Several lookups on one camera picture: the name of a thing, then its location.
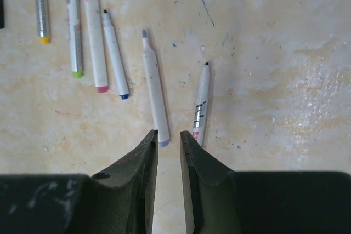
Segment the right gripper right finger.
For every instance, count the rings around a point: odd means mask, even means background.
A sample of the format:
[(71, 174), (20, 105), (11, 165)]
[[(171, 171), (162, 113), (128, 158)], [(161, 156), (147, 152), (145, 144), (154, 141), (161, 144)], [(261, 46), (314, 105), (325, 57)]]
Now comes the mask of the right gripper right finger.
[(350, 233), (350, 175), (236, 172), (180, 134), (187, 233)]

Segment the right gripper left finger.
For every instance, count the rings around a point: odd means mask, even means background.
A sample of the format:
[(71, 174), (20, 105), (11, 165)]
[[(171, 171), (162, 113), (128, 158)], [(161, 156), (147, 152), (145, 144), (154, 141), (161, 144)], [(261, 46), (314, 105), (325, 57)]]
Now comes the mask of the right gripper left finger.
[(1, 233), (151, 233), (158, 134), (102, 171), (1, 175)]

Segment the dark green cap marker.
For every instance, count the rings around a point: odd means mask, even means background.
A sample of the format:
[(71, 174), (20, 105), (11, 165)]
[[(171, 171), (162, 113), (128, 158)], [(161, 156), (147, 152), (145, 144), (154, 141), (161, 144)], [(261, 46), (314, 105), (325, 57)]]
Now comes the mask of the dark green cap marker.
[(205, 138), (210, 79), (210, 64), (209, 62), (206, 62), (203, 66), (202, 74), (200, 77), (193, 122), (193, 137), (201, 147), (203, 146)]

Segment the lilac cap paint marker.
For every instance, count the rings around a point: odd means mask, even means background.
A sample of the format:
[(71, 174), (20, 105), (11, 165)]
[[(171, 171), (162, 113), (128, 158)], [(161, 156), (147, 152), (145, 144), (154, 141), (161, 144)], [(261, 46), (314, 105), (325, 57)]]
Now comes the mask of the lilac cap paint marker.
[(165, 103), (162, 94), (160, 74), (155, 51), (151, 48), (146, 29), (142, 30), (143, 62), (149, 89), (151, 112), (155, 129), (158, 130), (158, 144), (166, 147), (170, 142)]

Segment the blue cap white marker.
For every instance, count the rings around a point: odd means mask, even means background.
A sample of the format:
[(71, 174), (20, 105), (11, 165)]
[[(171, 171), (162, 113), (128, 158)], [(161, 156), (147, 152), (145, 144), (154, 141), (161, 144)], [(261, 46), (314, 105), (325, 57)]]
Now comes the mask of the blue cap white marker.
[(106, 9), (104, 9), (103, 12), (103, 28), (116, 84), (118, 87), (118, 94), (122, 100), (127, 100), (129, 98), (129, 87), (121, 59), (115, 28), (112, 24), (109, 12)]

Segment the lime cap white marker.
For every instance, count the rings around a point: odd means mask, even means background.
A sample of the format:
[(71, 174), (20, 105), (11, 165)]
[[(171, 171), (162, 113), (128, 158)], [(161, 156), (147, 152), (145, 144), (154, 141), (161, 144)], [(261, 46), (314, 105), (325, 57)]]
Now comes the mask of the lime cap white marker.
[(80, 0), (66, 0), (69, 42), (71, 56), (71, 71), (74, 78), (83, 77), (83, 56), (81, 37)]

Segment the pink cap paint marker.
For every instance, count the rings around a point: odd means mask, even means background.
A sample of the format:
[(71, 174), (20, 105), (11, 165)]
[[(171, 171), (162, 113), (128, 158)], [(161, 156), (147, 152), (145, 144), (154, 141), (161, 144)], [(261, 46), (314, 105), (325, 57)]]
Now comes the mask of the pink cap paint marker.
[(105, 60), (99, 0), (84, 0), (84, 2), (86, 7), (94, 84), (98, 93), (105, 93), (109, 89), (109, 81)]

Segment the yellow marker pen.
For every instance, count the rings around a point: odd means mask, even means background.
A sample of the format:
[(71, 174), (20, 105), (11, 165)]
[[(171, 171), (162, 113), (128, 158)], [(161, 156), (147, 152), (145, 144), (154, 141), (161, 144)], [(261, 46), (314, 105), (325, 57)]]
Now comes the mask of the yellow marker pen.
[(35, 0), (37, 31), (40, 44), (50, 43), (50, 19), (48, 0)]

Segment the black orange highlighter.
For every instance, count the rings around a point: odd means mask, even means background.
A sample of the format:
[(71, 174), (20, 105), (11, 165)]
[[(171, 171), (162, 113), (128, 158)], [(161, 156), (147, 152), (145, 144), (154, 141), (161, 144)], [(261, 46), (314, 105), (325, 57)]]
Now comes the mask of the black orange highlighter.
[(5, 28), (4, 0), (0, 0), (0, 29)]

